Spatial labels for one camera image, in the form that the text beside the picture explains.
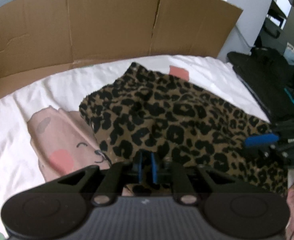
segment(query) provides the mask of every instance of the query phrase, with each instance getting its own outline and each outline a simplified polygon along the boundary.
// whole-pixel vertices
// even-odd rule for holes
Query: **black circular joint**
[[[212,193],[204,205],[207,221],[220,232],[242,239],[262,239],[285,229],[286,201],[273,193]]]
[[[71,232],[86,214],[86,203],[78,193],[23,192],[6,201],[1,219],[10,234],[36,240]]]

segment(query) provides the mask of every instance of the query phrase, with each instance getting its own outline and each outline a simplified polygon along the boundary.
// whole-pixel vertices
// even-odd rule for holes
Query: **leopard print fabric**
[[[113,84],[88,95],[79,107],[100,149],[119,162],[141,149],[185,167],[211,167],[281,195],[287,171],[278,163],[242,154],[246,137],[269,124],[178,77],[132,63]],[[151,189],[160,190],[159,185]]]

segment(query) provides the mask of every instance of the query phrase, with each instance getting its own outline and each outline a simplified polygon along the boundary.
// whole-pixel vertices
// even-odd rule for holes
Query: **white bed sheet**
[[[114,82],[133,61],[162,73],[169,73],[170,65],[184,68],[189,71],[191,83],[215,93],[248,114],[267,120],[232,71],[232,65],[211,57],[142,57],[49,76],[0,100],[0,210],[12,195],[44,183],[26,126],[32,114],[48,106],[77,111],[86,95]],[[0,232],[7,235],[1,220]]]

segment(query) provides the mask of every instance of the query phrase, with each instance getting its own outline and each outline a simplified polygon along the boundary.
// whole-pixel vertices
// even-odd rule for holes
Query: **pink circle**
[[[49,157],[50,166],[61,175],[69,174],[74,167],[74,160],[67,150],[54,151]]]

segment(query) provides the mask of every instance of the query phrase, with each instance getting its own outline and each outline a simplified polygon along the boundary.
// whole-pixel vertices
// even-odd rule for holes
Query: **cardboard flap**
[[[150,54],[217,57],[241,13],[222,0],[160,0]]]
[[[146,56],[159,0],[68,0],[73,59]]]
[[[0,8],[0,77],[70,62],[67,0],[14,0]]]

